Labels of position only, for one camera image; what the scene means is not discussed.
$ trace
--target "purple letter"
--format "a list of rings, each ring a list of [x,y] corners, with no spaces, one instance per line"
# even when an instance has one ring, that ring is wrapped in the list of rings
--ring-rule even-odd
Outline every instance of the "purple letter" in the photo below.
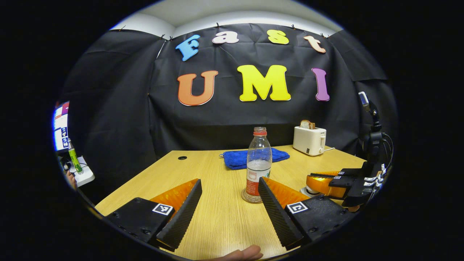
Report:
[[[327,94],[327,86],[325,84],[326,72],[318,68],[312,68],[311,71],[313,71],[314,75],[316,75],[316,83],[317,83],[316,100],[318,101],[330,100],[330,96]]]

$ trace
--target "white toaster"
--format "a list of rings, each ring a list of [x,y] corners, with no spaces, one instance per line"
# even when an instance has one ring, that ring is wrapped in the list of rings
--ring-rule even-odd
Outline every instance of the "white toaster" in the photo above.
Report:
[[[311,130],[295,127],[293,148],[310,156],[320,155],[324,153],[326,135],[325,129],[315,128]]]

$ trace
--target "screen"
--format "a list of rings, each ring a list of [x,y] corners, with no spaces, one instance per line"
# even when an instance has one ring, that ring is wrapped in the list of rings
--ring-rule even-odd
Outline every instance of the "screen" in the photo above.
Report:
[[[53,129],[56,151],[68,149],[68,109],[69,102],[65,102],[55,109]]]
[[[370,111],[369,100],[367,99],[366,93],[361,91],[358,93],[359,98],[361,99],[362,106],[366,111]]]

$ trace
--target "computer monitor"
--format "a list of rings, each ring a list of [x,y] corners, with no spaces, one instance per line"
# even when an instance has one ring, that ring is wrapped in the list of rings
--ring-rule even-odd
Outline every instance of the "computer monitor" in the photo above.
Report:
[[[55,141],[55,151],[57,153],[66,152],[68,150],[68,110],[69,101],[59,105],[55,109],[53,118],[53,137]]]

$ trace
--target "peach letter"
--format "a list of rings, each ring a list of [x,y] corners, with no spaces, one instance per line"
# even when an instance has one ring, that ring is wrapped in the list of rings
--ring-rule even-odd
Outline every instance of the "peach letter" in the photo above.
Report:
[[[311,45],[311,47],[314,48],[314,50],[316,50],[316,51],[318,51],[320,53],[325,53],[325,49],[319,46],[319,44],[321,43],[319,40],[314,39],[314,37],[312,37],[310,35],[305,36],[303,38],[308,40],[309,44]]]

